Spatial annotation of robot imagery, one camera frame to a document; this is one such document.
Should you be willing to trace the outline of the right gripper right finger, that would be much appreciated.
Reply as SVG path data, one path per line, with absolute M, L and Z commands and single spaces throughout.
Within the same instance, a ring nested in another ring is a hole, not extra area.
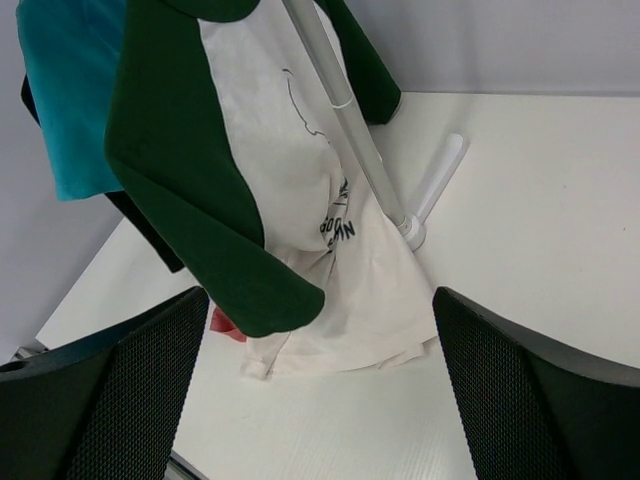
M 639 371 L 447 288 L 433 310 L 480 479 L 636 479 Z

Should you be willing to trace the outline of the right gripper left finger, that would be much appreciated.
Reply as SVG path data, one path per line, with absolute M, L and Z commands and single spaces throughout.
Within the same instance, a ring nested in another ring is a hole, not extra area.
M 2 478 L 163 478 L 208 308 L 206 292 L 192 287 L 2 365 Z

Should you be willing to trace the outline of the salmon pink t shirt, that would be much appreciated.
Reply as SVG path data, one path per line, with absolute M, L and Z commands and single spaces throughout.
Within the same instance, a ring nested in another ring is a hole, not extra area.
M 215 333 L 224 335 L 238 343 L 245 343 L 247 337 L 219 308 L 215 307 L 211 316 L 209 329 Z

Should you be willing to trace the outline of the green and white t shirt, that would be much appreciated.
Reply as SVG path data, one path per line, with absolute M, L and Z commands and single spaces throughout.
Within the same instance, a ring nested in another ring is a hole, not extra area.
M 105 151 L 245 336 L 246 377 L 390 368 L 436 336 L 281 2 L 129 2 Z

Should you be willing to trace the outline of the teal t shirt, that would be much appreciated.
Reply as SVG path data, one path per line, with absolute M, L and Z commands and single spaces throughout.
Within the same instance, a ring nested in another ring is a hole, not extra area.
M 104 136 L 123 41 L 123 1 L 21 1 L 17 32 L 61 201 L 118 192 Z

